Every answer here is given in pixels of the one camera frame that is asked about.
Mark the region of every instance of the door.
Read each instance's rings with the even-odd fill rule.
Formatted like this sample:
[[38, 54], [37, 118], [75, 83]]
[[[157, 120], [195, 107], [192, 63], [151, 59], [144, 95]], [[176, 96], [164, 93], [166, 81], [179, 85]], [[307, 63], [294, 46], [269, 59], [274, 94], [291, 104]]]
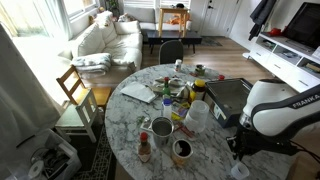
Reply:
[[227, 36], [231, 31], [239, 0], [208, 0], [201, 35]]

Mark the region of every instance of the yellow lid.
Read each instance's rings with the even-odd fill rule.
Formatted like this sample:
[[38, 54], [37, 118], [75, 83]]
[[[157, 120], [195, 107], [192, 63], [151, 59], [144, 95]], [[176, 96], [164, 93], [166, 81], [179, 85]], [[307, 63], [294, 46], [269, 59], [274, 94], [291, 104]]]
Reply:
[[194, 84], [196, 86], [198, 86], [198, 87], [204, 87], [205, 83], [206, 82], [204, 80], [202, 80], [202, 79], [197, 79], [197, 80], [194, 81]]

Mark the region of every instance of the napkin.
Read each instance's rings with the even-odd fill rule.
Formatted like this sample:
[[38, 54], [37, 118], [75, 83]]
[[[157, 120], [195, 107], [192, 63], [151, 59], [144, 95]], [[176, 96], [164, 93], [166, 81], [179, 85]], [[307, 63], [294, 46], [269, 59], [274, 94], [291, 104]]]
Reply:
[[121, 93], [139, 99], [140, 101], [150, 103], [157, 95], [148, 87], [139, 82], [132, 82], [121, 89]]

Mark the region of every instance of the round marble table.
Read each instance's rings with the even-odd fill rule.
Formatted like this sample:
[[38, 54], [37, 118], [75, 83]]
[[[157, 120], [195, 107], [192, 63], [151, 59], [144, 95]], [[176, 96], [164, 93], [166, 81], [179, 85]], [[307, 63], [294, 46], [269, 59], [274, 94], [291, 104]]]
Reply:
[[[156, 148], [152, 133], [149, 142], [152, 146], [151, 159], [142, 163], [137, 155], [139, 134], [142, 132], [138, 117], [145, 116], [151, 120], [161, 115], [161, 98], [150, 104], [141, 102], [120, 93], [120, 90], [133, 81], [152, 85], [159, 77], [176, 75], [185, 81], [193, 82], [196, 78], [189, 73], [195, 66], [182, 65], [181, 72], [174, 71], [174, 64], [157, 65], [140, 70], [122, 81], [112, 93], [106, 109], [105, 127], [108, 140], [118, 162], [134, 179], [233, 179], [230, 170], [236, 161], [232, 158], [226, 137], [234, 135], [236, 128], [223, 129], [209, 113], [206, 128], [191, 141], [194, 154], [183, 168], [175, 166], [170, 157], [170, 147], [177, 138], [187, 136], [176, 131], [168, 147]], [[202, 78], [205, 81], [216, 79], [217, 71], [206, 69]], [[285, 179], [292, 162], [287, 155], [260, 151], [253, 156], [244, 156], [242, 162], [247, 165], [250, 176], [247, 179]]]

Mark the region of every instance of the wooden chair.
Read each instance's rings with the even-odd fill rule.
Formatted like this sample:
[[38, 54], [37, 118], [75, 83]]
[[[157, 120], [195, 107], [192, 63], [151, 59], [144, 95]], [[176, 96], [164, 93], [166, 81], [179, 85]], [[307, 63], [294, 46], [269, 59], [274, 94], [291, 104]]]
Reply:
[[[71, 65], [67, 72], [65, 72], [60, 78], [57, 78], [57, 81], [68, 96], [70, 102], [74, 105], [78, 105], [88, 92], [88, 89], [84, 86], [77, 69], [73, 65]], [[111, 93], [111, 88], [94, 87], [91, 89], [93, 91], [94, 97], [96, 98], [98, 107], [101, 107], [105, 111], [106, 104]]]
[[163, 43], [159, 50], [159, 64], [175, 63], [183, 60], [183, 44], [179, 40], [170, 40]]
[[[97, 139], [91, 128], [95, 118], [100, 124], [103, 123], [93, 91], [90, 89], [79, 105], [70, 104], [67, 107], [55, 128], [61, 137], [68, 142], [71, 141], [68, 135], [89, 135], [91, 142], [95, 143]], [[72, 130], [86, 130], [86, 133], [74, 133]]]

